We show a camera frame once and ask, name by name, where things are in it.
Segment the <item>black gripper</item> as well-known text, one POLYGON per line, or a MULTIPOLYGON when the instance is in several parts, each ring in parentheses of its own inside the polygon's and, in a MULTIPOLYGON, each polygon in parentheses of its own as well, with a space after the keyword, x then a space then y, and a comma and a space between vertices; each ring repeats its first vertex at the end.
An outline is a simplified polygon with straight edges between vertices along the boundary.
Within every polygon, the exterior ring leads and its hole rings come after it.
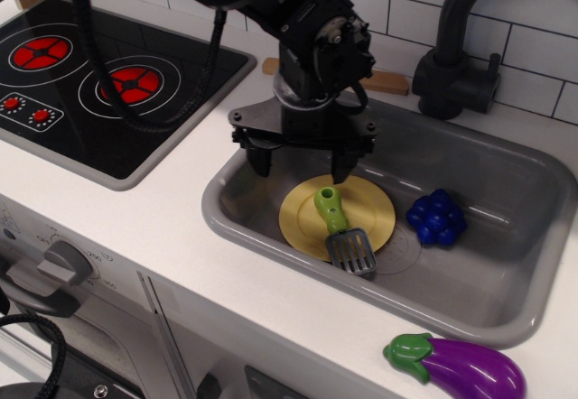
POLYGON ((352 115, 337 102, 319 107, 295 108, 276 97, 234 109, 228 114, 233 141, 247 151, 258 176, 268 177, 273 151, 287 147, 332 151, 331 176, 341 184, 372 153, 377 126, 366 115, 352 115))

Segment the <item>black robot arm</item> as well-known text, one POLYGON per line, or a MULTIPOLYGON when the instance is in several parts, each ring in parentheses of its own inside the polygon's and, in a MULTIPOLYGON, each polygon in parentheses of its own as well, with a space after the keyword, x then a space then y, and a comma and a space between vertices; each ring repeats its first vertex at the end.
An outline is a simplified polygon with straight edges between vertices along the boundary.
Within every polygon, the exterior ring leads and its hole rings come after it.
POLYGON ((363 115, 361 85, 375 63, 371 35, 350 0, 195 0, 241 12, 279 43, 274 97, 229 113, 233 140, 254 171, 268 176, 282 146, 331 152, 331 176, 343 183, 377 134, 363 115))

